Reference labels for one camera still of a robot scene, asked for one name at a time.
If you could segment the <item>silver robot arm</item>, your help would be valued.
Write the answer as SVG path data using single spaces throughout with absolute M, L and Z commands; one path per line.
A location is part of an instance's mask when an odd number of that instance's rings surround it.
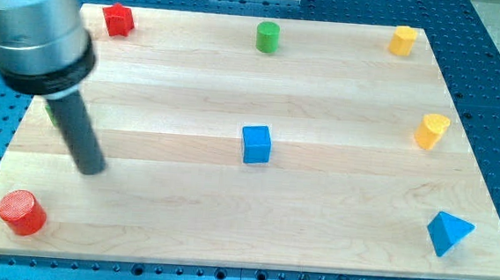
M 106 166 L 79 92 L 94 53 L 78 0 L 0 0 L 0 76 L 46 100 L 79 172 L 90 175 Z

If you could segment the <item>black pusher mounting flange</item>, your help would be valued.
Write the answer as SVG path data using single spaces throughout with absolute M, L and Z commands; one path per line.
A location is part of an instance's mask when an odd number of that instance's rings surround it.
M 19 75 L 0 66 L 0 76 L 12 90 L 24 94 L 49 95 L 74 87 L 91 73 L 96 63 L 92 37 L 88 32 L 85 35 L 87 42 L 84 53 L 60 70 L 32 76 Z

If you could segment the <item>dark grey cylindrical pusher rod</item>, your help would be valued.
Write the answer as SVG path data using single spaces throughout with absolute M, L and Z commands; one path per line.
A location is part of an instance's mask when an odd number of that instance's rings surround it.
M 79 172 L 104 171 L 107 165 L 80 92 L 47 96 L 46 101 Z

